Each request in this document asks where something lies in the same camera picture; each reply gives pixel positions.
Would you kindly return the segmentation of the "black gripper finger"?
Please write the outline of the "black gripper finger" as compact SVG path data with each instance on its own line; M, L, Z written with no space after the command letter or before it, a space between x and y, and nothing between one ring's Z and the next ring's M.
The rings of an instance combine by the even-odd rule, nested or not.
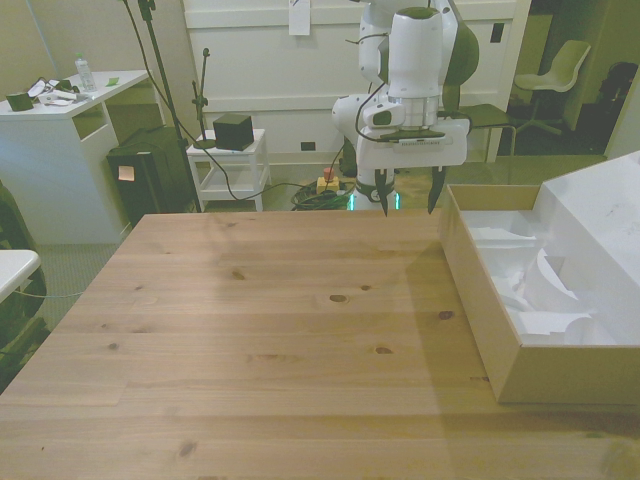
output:
M447 168L445 166L432 167L432 185L428 196L428 213L431 214L436 207L439 196L445 184Z
M384 212L384 215L387 216L388 215L388 195L389 195L389 189L387 187L387 170L376 169L374 171L374 180L375 180L375 186L378 192L381 208Z

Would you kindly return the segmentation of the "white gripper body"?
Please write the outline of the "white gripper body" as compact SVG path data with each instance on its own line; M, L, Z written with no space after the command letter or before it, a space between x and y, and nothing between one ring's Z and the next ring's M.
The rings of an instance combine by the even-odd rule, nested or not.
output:
M423 129L364 127L358 138L360 169L455 166L467 157L467 119L445 119Z

